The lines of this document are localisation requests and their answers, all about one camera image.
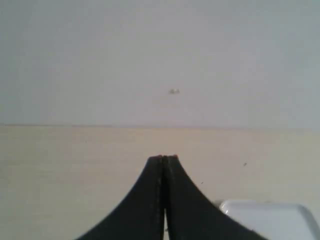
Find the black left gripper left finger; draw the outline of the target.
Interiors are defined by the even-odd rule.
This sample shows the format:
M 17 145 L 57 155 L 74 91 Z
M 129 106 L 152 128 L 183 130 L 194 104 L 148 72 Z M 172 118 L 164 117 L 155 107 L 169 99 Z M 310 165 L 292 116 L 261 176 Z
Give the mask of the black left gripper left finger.
M 163 157 L 151 156 L 125 198 L 79 240 L 162 240 Z

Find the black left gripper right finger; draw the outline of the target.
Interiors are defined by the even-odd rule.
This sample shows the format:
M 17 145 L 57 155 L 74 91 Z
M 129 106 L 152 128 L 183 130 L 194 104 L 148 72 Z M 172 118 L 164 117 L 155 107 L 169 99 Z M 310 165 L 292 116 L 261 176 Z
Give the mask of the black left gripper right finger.
M 163 167 L 169 239 L 265 239 L 216 207 L 193 183 L 176 155 L 164 156 Z

